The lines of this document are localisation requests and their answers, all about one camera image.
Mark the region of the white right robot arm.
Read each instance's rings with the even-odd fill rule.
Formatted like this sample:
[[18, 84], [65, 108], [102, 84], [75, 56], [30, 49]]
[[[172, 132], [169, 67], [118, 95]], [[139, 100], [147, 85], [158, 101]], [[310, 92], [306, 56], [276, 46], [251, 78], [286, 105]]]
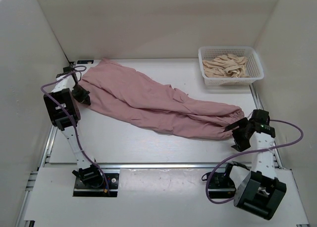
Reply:
[[255, 151], [251, 170], [236, 188], [234, 206], [270, 220], [287, 191], [286, 184], [277, 177], [271, 153], [275, 129], [269, 125], [269, 118], [243, 118], [225, 131], [232, 131], [232, 147], [240, 154], [250, 147]]

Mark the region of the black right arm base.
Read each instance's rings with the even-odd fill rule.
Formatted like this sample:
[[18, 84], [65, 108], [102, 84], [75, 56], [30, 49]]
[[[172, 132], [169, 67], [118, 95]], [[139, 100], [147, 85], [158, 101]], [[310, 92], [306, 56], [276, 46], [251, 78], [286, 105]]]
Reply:
[[230, 178], [233, 167], [242, 168], [243, 171], [250, 171], [250, 169], [239, 162], [229, 162], [224, 172], [215, 172], [208, 184], [209, 197], [211, 199], [229, 199], [234, 197], [236, 192], [236, 186], [232, 178]]

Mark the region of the pink trousers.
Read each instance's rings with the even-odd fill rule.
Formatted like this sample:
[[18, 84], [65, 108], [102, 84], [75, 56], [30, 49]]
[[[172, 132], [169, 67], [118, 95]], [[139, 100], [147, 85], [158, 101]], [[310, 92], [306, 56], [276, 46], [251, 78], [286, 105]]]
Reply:
[[80, 85], [91, 110], [162, 134], [224, 140], [231, 137], [225, 127], [245, 117], [239, 106], [192, 99], [109, 59], [89, 68]]

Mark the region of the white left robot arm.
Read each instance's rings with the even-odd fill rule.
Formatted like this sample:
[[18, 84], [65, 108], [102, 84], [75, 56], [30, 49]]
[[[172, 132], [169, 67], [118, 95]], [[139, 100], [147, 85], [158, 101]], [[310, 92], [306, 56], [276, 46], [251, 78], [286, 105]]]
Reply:
[[84, 151], [77, 129], [81, 115], [76, 99], [89, 105], [89, 92], [79, 85], [75, 71], [58, 74], [56, 81], [41, 86], [41, 91], [52, 125], [64, 135], [75, 157], [77, 170], [74, 175], [87, 178], [92, 187], [101, 186], [104, 176], [93, 158]]

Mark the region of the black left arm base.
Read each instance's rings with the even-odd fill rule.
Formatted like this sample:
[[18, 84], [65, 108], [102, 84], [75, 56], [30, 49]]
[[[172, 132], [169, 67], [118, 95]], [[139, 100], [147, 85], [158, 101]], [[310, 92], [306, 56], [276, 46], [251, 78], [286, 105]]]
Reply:
[[76, 177], [74, 197], [117, 197], [119, 186], [119, 173], [101, 173], [94, 165], [86, 169], [73, 170]]

